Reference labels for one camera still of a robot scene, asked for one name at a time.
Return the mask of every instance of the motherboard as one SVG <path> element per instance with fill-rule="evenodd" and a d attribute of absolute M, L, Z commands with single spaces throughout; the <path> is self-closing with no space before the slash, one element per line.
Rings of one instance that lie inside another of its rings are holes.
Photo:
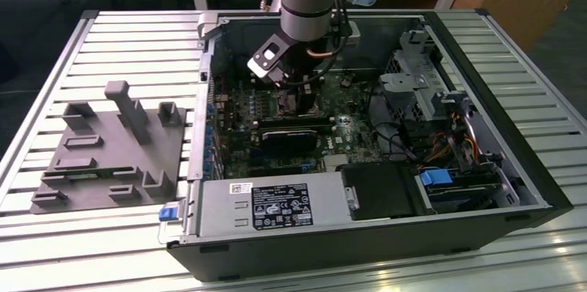
<path fill-rule="evenodd" d="M 367 117 L 371 83 L 354 82 L 354 74 L 341 71 L 294 94 L 219 79 L 225 178 L 330 172 L 338 165 L 383 160 Z"/>

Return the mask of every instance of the white label sticker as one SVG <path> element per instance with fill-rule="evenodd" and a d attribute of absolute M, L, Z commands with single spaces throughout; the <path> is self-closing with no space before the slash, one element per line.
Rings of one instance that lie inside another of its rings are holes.
<path fill-rule="evenodd" d="M 253 183 L 231 183 L 231 194 L 251 194 Z"/>

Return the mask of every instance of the blue latch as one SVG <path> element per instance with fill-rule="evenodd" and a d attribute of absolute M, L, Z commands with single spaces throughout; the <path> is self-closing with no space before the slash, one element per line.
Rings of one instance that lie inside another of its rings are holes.
<path fill-rule="evenodd" d="M 453 178 L 449 170 L 427 170 L 421 174 L 425 186 L 441 186 L 453 184 Z"/>
<path fill-rule="evenodd" d="M 159 221 L 177 221 L 179 219 L 178 212 L 178 206 L 162 208 L 159 211 Z"/>

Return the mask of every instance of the floor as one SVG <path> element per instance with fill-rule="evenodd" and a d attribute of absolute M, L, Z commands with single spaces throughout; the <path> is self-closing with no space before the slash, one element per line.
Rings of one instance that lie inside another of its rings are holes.
<path fill-rule="evenodd" d="M 211 0 L 221 9 L 233 0 Z M 259 0 L 239 0 L 254 8 Z M 0 0 L 0 44 L 19 65 L 19 73 L 0 83 L 0 155 L 43 87 L 49 73 L 85 10 L 193 9 L 191 0 Z M 587 116 L 587 0 L 572 0 L 566 11 L 537 43 L 530 57 L 581 113 Z M 0 79 L 11 72 L 0 64 Z"/>

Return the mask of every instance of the black plastic cover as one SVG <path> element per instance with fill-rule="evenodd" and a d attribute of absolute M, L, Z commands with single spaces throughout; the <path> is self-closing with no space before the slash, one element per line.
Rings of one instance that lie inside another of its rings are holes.
<path fill-rule="evenodd" d="M 427 215 L 410 166 L 393 162 L 345 165 L 342 180 L 355 189 L 359 208 L 351 211 L 354 220 Z"/>

